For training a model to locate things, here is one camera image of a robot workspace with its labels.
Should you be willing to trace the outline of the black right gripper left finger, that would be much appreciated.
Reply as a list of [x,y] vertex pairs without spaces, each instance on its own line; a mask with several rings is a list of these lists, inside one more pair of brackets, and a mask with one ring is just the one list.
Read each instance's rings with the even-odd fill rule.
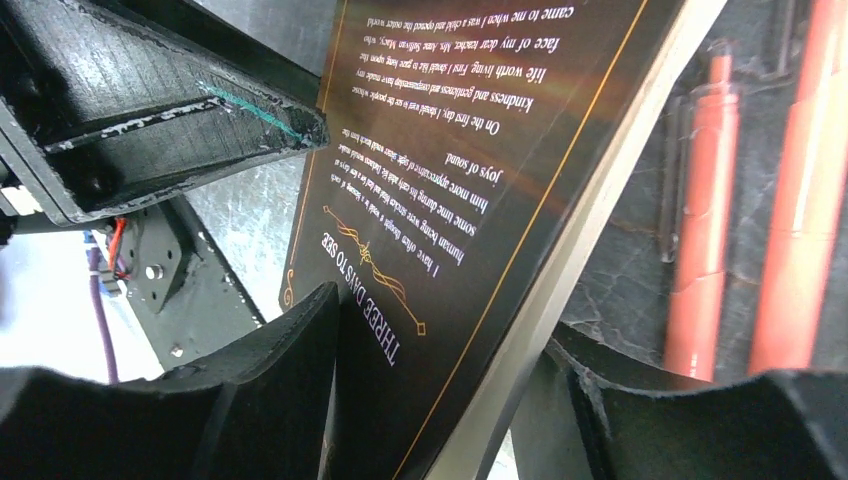
[[340,320],[320,285],[282,317],[153,380],[1,372],[5,479],[314,479]]

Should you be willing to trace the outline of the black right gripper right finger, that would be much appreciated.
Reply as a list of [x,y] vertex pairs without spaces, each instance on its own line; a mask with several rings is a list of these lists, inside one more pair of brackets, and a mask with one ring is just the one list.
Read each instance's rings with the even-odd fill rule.
[[708,384],[559,324],[510,434],[523,479],[843,479],[847,376]]

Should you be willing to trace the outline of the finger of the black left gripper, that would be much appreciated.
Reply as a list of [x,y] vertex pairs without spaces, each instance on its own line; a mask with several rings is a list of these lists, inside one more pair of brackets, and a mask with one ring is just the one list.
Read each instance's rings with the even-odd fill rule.
[[67,227],[323,148],[319,83],[194,1],[5,1],[1,210]]

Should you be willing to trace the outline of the black Three Days book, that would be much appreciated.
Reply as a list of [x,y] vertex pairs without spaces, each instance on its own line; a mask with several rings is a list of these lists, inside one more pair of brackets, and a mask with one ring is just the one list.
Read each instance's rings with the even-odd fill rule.
[[340,303],[323,479],[420,479],[720,1],[341,1],[279,291]]

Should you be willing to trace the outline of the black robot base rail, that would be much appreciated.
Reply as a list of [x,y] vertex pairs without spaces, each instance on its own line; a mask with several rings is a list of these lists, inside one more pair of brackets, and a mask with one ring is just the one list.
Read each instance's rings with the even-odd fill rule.
[[209,355],[265,324],[184,197],[129,213],[120,242],[129,305],[164,370]]

